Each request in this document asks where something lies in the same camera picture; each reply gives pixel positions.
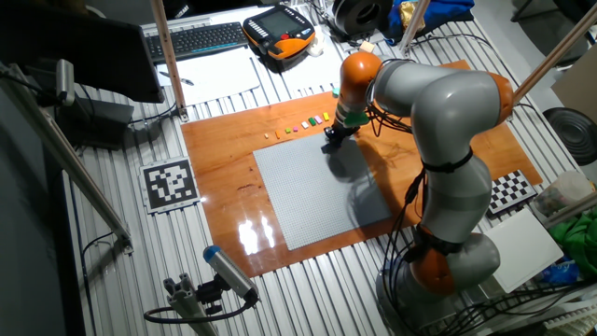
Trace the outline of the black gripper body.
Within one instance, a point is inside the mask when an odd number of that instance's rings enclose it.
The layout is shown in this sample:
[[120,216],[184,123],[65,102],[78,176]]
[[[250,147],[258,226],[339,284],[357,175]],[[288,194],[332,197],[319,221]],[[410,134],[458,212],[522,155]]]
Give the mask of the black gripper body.
[[326,127],[326,132],[333,133],[333,138],[342,136],[343,138],[351,136],[357,131],[356,127],[345,127],[338,120],[335,120],[330,127]]

